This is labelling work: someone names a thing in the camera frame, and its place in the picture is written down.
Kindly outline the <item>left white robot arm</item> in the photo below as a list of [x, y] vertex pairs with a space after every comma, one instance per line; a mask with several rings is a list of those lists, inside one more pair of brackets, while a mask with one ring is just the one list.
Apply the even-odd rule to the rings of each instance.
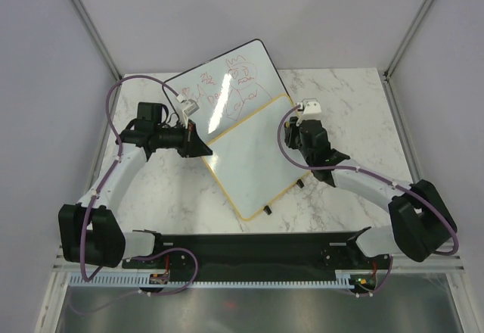
[[82, 266], [116, 267], [122, 260], [139, 257], [150, 268], [165, 261], [163, 246], [149, 231], [123, 232], [115, 214], [138, 172], [159, 149], [172, 149], [183, 158], [212, 155], [197, 133], [191, 115], [195, 101], [181, 100], [181, 121], [169, 126], [162, 121], [164, 104], [141, 102], [137, 116], [116, 140], [118, 151], [94, 185], [75, 204], [58, 213], [64, 259]]

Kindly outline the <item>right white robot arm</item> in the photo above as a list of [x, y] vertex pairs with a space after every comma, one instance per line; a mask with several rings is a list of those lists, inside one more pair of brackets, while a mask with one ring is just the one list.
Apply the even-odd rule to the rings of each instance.
[[298, 151], [303, 161], [291, 163], [319, 182], [352, 192], [389, 214], [388, 226], [367, 227], [349, 239], [346, 259], [351, 266], [363, 268], [380, 255], [404, 254], [422, 262], [433, 254], [458, 252], [456, 223], [433, 183], [401, 182], [364, 168], [331, 146], [318, 120], [282, 120], [278, 145], [284, 156], [289, 150]]

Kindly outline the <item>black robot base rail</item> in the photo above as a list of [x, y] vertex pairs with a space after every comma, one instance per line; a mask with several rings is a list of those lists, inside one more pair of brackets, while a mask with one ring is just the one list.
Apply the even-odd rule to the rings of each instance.
[[148, 261], [123, 267], [162, 269], [170, 276], [202, 281], [263, 282], [328, 279], [338, 270], [387, 269], [389, 257], [366, 257], [350, 232], [276, 234], [156, 235]]

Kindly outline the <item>yellow framed whiteboard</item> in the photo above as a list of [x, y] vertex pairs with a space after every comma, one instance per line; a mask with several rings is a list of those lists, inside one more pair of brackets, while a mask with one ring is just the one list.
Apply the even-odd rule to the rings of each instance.
[[203, 162], [237, 216], [248, 221], [308, 174], [278, 147], [278, 125], [293, 106], [280, 95], [209, 142]]

